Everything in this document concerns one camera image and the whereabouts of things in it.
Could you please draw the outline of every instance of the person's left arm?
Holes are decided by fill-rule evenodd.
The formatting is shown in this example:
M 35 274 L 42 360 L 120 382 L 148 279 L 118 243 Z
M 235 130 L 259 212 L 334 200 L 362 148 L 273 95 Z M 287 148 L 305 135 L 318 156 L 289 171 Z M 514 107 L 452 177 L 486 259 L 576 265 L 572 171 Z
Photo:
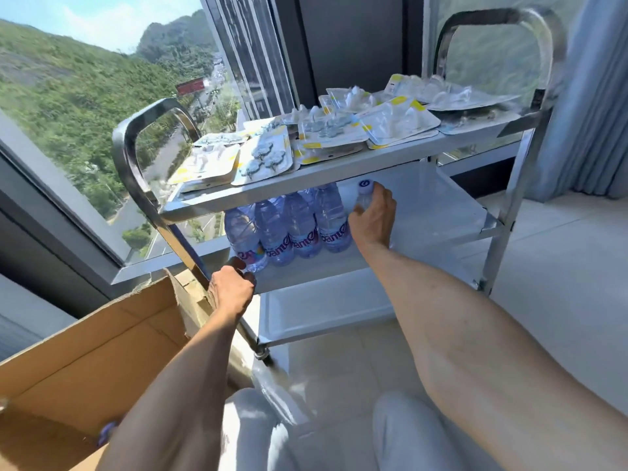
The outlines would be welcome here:
M 229 350 L 255 284 L 236 268 L 232 258 L 212 275 L 216 310 L 124 418 L 97 471 L 217 469 Z

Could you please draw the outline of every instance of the tile floor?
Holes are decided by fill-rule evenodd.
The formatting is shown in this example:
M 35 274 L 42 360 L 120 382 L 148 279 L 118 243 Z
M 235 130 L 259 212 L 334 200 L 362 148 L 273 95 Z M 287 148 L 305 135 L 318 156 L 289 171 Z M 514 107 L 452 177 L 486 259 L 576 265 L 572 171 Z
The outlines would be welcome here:
M 482 199 L 496 211 L 500 196 Z M 525 201 L 492 298 L 578 380 L 628 414 L 628 200 Z M 488 241 L 456 255 L 480 271 Z M 371 412 L 388 389 L 427 398 L 396 321 L 278 346 L 258 384 L 291 423 L 303 471 L 377 471 Z M 475 466 L 486 469 L 485 465 Z

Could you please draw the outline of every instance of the open cardboard box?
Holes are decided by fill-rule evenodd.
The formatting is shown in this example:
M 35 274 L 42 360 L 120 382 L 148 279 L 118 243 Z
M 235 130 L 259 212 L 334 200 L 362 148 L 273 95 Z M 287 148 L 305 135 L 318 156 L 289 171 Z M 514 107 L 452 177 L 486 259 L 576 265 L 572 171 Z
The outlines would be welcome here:
M 92 471 L 122 418 L 211 314 L 189 271 L 127 294 L 0 363 L 0 471 Z M 232 348 L 225 398 L 253 386 Z

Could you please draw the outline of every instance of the blue sky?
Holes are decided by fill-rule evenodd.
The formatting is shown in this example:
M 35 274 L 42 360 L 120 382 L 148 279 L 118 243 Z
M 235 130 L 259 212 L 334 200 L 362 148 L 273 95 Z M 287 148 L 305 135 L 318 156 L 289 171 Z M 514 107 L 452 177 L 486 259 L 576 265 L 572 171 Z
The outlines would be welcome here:
M 200 0 L 2 0 L 0 18 L 132 53 L 150 23 L 200 8 Z

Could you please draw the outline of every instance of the forearm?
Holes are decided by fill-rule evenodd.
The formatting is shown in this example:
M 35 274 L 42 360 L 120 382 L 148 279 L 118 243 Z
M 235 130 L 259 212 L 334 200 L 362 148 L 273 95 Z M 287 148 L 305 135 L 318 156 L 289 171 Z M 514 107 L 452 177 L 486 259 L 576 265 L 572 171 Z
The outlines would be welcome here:
M 365 258 L 428 394 L 504 467 L 620 469 L 628 462 L 626 417 L 574 380 L 505 310 L 385 247 Z
M 235 324 L 210 316 L 125 417 L 98 471 L 217 467 Z

